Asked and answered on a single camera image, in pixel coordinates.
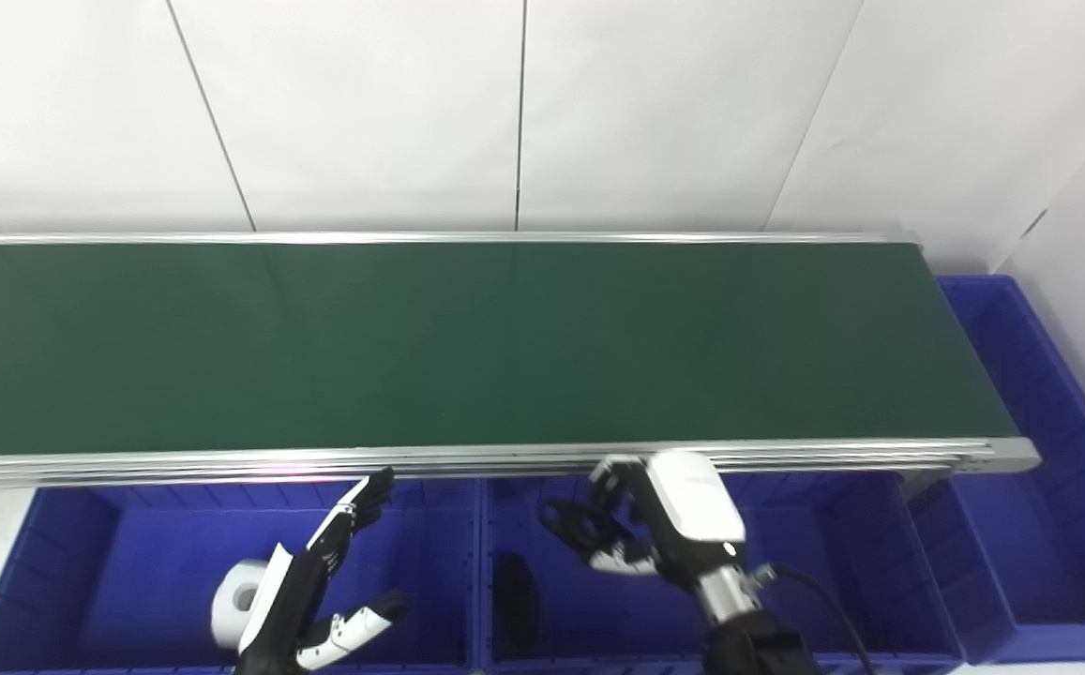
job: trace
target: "green conveyor belt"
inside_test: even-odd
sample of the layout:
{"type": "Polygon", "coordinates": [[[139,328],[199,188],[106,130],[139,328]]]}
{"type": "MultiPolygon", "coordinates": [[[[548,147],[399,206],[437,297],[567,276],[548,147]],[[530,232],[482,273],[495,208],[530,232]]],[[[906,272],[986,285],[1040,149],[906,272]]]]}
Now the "green conveyor belt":
{"type": "Polygon", "coordinates": [[[0,244],[0,456],[1017,435],[915,244],[0,244]]]}

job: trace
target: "blue plastic bin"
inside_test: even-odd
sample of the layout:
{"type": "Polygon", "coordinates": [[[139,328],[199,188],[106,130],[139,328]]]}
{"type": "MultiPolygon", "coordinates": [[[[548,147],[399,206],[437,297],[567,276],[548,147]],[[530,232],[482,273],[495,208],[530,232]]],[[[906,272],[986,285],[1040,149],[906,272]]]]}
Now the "blue plastic bin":
{"type": "Polygon", "coordinates": [[[1085,659],[1085,395],[1011,278],[940,283],[1043,457],[910,505],[946,606],[973,663],[1085,659]]]}
{"type": "MultiPolygon", "coordinates": [[[[0,582],[0,672],[228,672],[209,611],[226,571],[298,551],[349,483],[40,491],[0,582]]],[[[411,611],[329,672],[470,672],[481,483],[404,480],[355,537],[322,614],[386,589],[411,611]]]]}
{"type": "MultiPolygon", "coordinates": [[[[697,601],[658,577],[593,572],[538,525],[539,499],[572,499],[586,479],[487,483],[482,564],[482,665],[490,672],[701,672],[704,620],[697,601]],[[523,556],[541,599],[531,653],[509,658],[494,614],[494,556],[523,556]]],[[[889,474],[731,475],[743,510],[749,564],[778,561],[816,576],[846,607],[884,672],[948,672],[959,649],[908,510],[889,474]]],[[[842,628],[820,599],[790,582],[765,602],[803,632],[826,672],[856,672],[842,628]]]]}

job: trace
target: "white tape roll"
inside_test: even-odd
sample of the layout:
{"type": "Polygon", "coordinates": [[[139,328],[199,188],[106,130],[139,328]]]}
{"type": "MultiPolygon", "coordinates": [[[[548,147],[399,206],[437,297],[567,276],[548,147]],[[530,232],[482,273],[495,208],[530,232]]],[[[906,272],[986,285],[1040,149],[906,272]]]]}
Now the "white tape roll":
{"type": "Polygon", "coordinates": [[[213,596],[212,627],[213,640],[220,648],[239,648],[264,572],[267,572],[267,561],[243,560],[234,564],[217,586],[217,594],[213,596]]]}

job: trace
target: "black cable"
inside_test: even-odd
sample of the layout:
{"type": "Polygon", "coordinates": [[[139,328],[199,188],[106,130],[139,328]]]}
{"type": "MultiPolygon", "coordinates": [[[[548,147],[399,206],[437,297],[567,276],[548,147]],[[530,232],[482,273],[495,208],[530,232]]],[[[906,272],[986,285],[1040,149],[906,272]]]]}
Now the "black cable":
{"type": "Polygon", "coordinates": [[[863,644],[863,637],[859,637],[859,632],[855,631],[854,623],[846,615],[846,611],[842,609],[842,602],[839,602],[838,598],[834,598],[833,594],[826,586],[821,586],[817,580],[813,580],[812,576],[799,571],[799,569],[788,568],[786,564],[778,563],[768,564],[768,568],[770,568],[770,572],[774,572],[778,580],[797,582],[801,586],[805,586],[820,596],[830,607],[830,611],[833,612],[834,617],[842,624],[842,628],[846,633],[846,639],[851,640],[851,650],[855,654],[858,654],[859,661],[863,662],[864,672],[867,675],[876,675],[876,666],[871,664],[871,657],[867,653],[867,648],[863,644]]]}

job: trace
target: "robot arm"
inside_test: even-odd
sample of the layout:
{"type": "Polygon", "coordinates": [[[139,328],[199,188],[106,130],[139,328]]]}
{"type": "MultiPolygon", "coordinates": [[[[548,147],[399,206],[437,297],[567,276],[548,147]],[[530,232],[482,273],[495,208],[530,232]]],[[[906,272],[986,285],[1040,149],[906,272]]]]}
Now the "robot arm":
{"type": "Polygon", "coordinates": [[[405,596],[392,590],[368,606],[315,623],[350,537],[380,518],[392,483],[388,467],[350,488],[329,510],[301,555],[276,548],[239,640],[234,674],[305,675],[374,639],[408,610],[405,596]]]}
{"type": "Polygon", "coordinates": [[[706,675],[818,675],[800,635],[757,599],[743,573],[746,527],[722,477],[698,453],[610,456],[589,477],[589,504],[551,500],[542,524],[598,571],[658,573],[695,595],[709,621],[706,675]],[[628,495],[629,518],[650,540],[613,517],[628,495]]]}

